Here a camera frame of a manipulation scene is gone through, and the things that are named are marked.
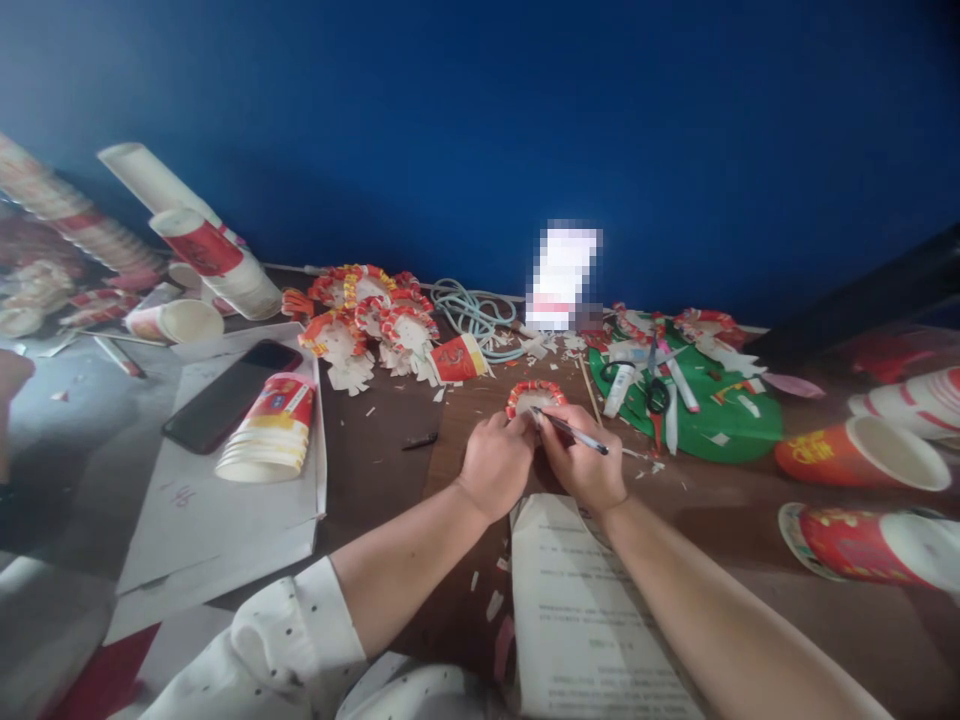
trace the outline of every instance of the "glue stick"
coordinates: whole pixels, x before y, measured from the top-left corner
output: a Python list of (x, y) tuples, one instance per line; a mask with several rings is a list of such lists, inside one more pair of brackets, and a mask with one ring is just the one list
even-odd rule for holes
[(617, 376), (613, 379), (610, 394), (607, 395), (607, 402), (603, 406), (603, 414), (609, 418), (615, 418), (620, 412), (620, 406), (627, 397), (627, 390), (633, 384), (633, 378), (637, 374), (637, 368), (633, 364), (618, 365), (617, 368)]

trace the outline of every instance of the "hand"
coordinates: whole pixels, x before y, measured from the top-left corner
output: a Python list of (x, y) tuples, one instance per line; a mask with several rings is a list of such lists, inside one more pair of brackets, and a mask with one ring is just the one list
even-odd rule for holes
[(610, 450), (608, 455), (601, 455), (579, 442), (567, 447), (570, 438), (566, 433), (549, 420), (539, 421), (543, 447), (560, 484), (599, 520), (605, 512), (627, 499), (627, 488), (623, 484), (623, 443), (612, 432), (597, 425), (590, 413), (579, 405), (545, 407), (543, 412), (582, 430)]
[(533, 462), (534, 426), (529, 413), (507, 422), (498, 412), (481, 420), (467, 441), (463, 469), (455, 482), (493, 523), (517, 504)]

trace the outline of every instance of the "white paper sheet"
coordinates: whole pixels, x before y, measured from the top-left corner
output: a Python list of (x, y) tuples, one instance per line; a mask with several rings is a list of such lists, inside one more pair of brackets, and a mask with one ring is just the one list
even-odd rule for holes
[[(299, 324), (284, 323), (177, 346), (174, 351), (184, 366), (174, 408), (182, 407), (263, 339), (301, 352), (304, 362), (295, 372), (317, 380), (316, 358), (299, 348), (299, 332)], [(108, 642), (310, 554), (316, 521), (326, 512), (327, 459), (319, 393), (314, 408), (303, 472), (289, 482), (249, 485), (222, 480), (214, 474), (219, 451), (194, 455), (163, 440), (118, 583), (120, 599)], [(268, 556), (261, 553), (266, 546), (273, 548)]]
[(524, 717), (703, 718), (639, 591), (571, 498), (527, 500), (512, 563)]

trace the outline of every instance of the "phone screen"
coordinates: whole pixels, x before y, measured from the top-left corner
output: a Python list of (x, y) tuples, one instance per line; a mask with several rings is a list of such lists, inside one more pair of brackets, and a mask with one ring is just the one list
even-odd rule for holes
[(240, 424), (271, 375), (303, 361), (296, 350), (263, 340), (227, 368), (163, 426), (163, 434), (198, 455), (209, 455)]

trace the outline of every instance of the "forearm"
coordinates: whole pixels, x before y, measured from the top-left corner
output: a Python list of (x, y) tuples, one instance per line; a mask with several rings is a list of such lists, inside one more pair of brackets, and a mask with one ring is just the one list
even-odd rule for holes
[(740, 720), (888, 718), (840, 666), (630, 498), (601, 525), (712, 706)]
[(386, 649), (487, 526), (453, 483), (330, 556), (367, 657)]

